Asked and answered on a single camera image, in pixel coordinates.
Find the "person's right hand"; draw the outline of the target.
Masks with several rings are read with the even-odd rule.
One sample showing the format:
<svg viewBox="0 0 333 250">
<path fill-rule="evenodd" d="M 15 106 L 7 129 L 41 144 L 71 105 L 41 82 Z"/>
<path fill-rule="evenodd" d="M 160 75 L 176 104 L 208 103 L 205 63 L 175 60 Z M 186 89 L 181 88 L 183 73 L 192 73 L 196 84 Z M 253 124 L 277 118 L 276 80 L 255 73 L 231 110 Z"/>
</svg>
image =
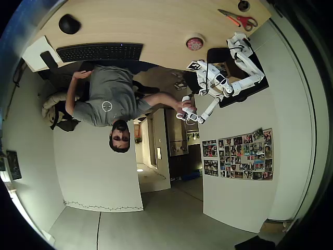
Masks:
<svg viewBox="0 0 333 250">
<path fill-rule="evenodd" d="M 192 105 L 191 100 L 186 100 L 186 101 L 182 101 L 182 102 L 181 101 L 176 102 L 173 108 L 179 114 L 183 114 L 184 113 L 183 108 L 189 108 L 193 112 L 196 112 L 196 110 L 197 110 L 197 108 Z"/>
</svg>

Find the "person's left hand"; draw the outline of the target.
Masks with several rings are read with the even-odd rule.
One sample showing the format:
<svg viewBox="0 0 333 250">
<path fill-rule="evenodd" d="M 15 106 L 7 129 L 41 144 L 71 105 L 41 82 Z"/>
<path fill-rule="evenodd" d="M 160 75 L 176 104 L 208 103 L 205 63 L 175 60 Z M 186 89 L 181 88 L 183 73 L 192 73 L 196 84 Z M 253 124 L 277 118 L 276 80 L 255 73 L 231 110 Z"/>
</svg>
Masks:
<svg viewBox="0 0 333 250">
<path fill-rule="evenodd" d="M 73 74 L 72 78 L 73 79 L 85 79 L 85 78 L 89 77 L 91 74 L 92 74 L 92 71 L 85 71 L 85 70 L 83 70 L 83 71 L 76 71 Z"/>
</svg>

